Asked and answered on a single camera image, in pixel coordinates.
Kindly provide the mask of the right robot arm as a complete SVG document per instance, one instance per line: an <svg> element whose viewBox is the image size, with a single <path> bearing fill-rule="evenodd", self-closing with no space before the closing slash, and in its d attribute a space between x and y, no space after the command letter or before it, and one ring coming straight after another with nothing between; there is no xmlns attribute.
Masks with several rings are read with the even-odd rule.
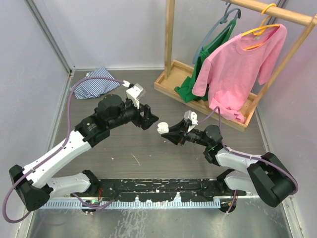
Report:
<svg viewBox="0 0 317 238"><path fill-rule="evenodd" d="M276 207L298 191L298 183L273 153L259 156L233 150L222 142L217 125L209 125L201 131L195 129L189 119L174 126L160 122L158 133L175 145L187 141L202 145L204 157L210 164L227 167L226 173L218 176L217 189L222 195L234 190L245 191L259 196L268 206Z"/></svg>

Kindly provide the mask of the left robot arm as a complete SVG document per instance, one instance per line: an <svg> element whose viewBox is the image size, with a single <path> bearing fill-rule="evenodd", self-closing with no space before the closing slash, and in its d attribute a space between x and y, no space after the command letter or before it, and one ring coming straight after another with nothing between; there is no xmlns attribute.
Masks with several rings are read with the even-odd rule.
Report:
<svg viewBox="0 0 317 238"><path fill-rule="evenodd" d="M118 95L108 95L99 101L94 113L84 118L67 137L41 158L26 165L15 165L9 175L15 191L28 211L35 211L51 198L71 193L95 196L100 181L90 171L56 178L54 175L79 155L92 149L110 136L110 131L129 122L146 130L158 121L149 105L134 105Z"/></svg>

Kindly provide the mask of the wooden clothes rack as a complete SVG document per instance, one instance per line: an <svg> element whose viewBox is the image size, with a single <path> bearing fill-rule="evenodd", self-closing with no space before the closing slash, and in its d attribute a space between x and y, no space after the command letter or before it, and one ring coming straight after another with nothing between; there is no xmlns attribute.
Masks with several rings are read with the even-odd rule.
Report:
<svg viewBox="0 0 317 238"><path fill-rule="evenodd" d="M236 120L226 120L223 122L238 130L245 131L248 127L250 120L256 110L256 107L261 100L261 98L265 95L267 90L270 88L275 79L279 76L288 62L291 60L293 55L299 49L299 47L304 43L306 38L312 32L312 30L317 25L317 17L316 16L308 16L304 14L300 14L294 11L286 10L277 6L270 6L269 4L259 2L256 0L230 0L229 3L234 4L236 6L240 6L249 10L253 10L260 13L265 13L268 16L276 17L279 19L286 20L288 22L292 22L295 24L299 24L304 26L304 30L294 43L294 45L290 48L289 52L286 54L281 63L276 67L274 72L271 75L269 81L262 87L260 92L256 95L254 93L250 93L246 102L244 103L240 112L245 117L245 122L240 123ZM190 76L194 72L194 68L184 64L177 60L172 60L172 41L173 41L173 26L174 26L174 9L175 9L175 1L168 0L166 2L166 27L165 27L165 60L164 60L164 71L154 82L154 88L183 103L184 101L181 97L174 91L176 86L179 86L183 83L187 76Z"/></svg>

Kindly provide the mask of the white earbud charging case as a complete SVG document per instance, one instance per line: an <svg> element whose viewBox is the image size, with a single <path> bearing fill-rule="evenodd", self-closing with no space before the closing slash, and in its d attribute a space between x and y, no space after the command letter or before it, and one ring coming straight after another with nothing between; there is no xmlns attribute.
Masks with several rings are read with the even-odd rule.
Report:
<svg viewBox="0 0 317 238"><path fill-rule="evenodd" d="M160 123L158 123L157 132L158 132L160 135L169 133L169 125L168 125L168 123L166 123L166 122L160 122Z"/></svg>

